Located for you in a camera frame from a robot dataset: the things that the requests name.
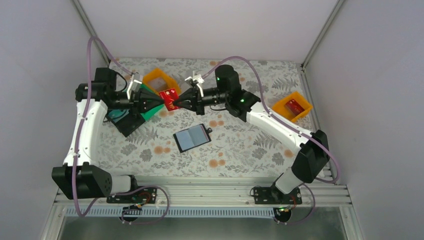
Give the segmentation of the red card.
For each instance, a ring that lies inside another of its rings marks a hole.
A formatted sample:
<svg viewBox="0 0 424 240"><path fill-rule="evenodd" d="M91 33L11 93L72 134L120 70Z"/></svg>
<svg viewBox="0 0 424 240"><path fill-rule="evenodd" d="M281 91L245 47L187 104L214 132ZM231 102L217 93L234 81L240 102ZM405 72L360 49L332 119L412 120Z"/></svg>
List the red card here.
<svg viewBox="0 0 424 240"><path fill-rule="evenodd" d="M169 112L180 109L179 106L174 105L174 101L179 99L179 95L175 88L160 91L159 96L163 99L164 106Z"/></svg>

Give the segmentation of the black leather card holder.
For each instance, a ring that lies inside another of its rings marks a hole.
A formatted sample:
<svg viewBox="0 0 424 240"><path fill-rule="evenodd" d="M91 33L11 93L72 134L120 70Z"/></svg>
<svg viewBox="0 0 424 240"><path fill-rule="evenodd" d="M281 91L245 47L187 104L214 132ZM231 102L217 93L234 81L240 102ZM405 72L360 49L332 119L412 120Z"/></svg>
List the black leather card holder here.
<svg viewBox="0 0 424 240"><path fill-rule="evenodd" d="M212 131L213 130L210 127L206 127L203 123L201 123L174 133L173 138L179 152L184 153L188 150L211 142L210 133Z"/></svg>

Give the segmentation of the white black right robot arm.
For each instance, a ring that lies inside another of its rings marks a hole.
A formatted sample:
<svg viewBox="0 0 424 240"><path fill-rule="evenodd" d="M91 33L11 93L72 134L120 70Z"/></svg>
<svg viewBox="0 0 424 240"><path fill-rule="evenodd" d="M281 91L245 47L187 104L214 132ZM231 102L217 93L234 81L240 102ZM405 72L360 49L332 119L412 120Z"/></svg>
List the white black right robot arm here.
<svg viewBox="0 0 424 240"><path fill-rule="evenodd" d="M186 109L204 115L207 106L223 104L233 117L252 124L290 147L296 154L289 170L273 183L271 198L278 204L290 197L290 192L304 183L313 182L331 159L327 135L321 131L306 130L280 116L265 104L264 96L257 96L242 88L239 74L231 65L215 66L216 87L203 88L204 76L194 74L185 79L190 85L178 94L175 88L167 87L144 95L142 102L154 107L163 104L168 110Z"/></svg>

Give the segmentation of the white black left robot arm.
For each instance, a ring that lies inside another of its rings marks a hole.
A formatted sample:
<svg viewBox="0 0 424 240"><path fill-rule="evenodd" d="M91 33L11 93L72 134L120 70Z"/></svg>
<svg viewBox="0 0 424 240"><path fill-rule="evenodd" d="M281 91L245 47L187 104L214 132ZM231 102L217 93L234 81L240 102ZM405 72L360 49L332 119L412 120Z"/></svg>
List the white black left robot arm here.
<svg viewBox="0 0 424 240"><path fill-rule="evenodd" d="M118 91L118 73L99 67L90 83L81 83L75 90L77 119L69 152L62 166L52 169L51 177L69 200L105 198L119 193L131 203L139 197L132 175L112 175L98 166L100 128L112 110L125 114L113 124L129 136L145 123L143 113L164 104L157 94L142 87L142 77L136 73L127 91Z"/></svg>

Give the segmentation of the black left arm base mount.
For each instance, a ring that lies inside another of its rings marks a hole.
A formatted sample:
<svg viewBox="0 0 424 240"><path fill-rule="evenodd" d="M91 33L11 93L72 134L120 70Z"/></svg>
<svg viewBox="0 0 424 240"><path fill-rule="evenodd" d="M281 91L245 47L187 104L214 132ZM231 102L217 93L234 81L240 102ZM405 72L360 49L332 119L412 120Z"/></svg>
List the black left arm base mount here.
<svg viewBox="0 0 424 240"><path fill-rule="evenodd" d="M135 193L129 195L114 195L106 199L108 204L155 204L158 189L156 187L146 187L137 190Z"/></svg>

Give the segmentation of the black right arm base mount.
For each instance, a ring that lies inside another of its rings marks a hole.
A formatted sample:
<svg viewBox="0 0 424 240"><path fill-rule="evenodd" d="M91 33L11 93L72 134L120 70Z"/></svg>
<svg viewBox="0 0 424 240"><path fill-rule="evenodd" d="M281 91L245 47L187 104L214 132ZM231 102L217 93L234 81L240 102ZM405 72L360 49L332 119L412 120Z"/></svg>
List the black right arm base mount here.
<svg viewBox="0 0 424 240"><path fill-rule="evenodd" d="M254 186L249 195L253 197L256 205L300 205L302 195L298 187L294 188L290 193L282 193L275 186L262 187Z"/></svg>

